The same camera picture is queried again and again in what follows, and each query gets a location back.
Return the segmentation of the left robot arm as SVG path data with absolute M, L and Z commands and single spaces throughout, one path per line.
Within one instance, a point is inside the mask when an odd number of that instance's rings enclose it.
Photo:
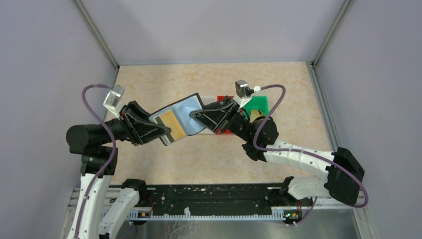
M 143 145 L 170 133 L 170 128 L 151 122 L 150 113 L 137 102 L 118 107 L 117 117 L 100 124 L 70 127 L 66 141 L 72 154 L 82 157 L 81 187 L 69 239 L 114 239 L 129 212 L 147 199 L 143 180 L 127 179 L 104 217 L 106 193 L 115 173 L 118 157 L 116 142 Z

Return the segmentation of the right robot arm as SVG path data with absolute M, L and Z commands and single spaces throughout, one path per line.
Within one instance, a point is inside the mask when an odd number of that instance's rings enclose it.
M 279 140 L 277 126 L 270 116 L 250 122 L 239 104 L 228 96 L 191 112 L 190 116 L 216 134 L 229 130 L 240 137 L 245 142 L 242 148 L 254 161 L 285 164 L 311 173 L 309 177 L 286 178 L 280 190 L 282 195 L 296 200 L 331 197 L 354 208 L 369 203 L 362 183 L 365 170 L 346 148 L 318 151 Z

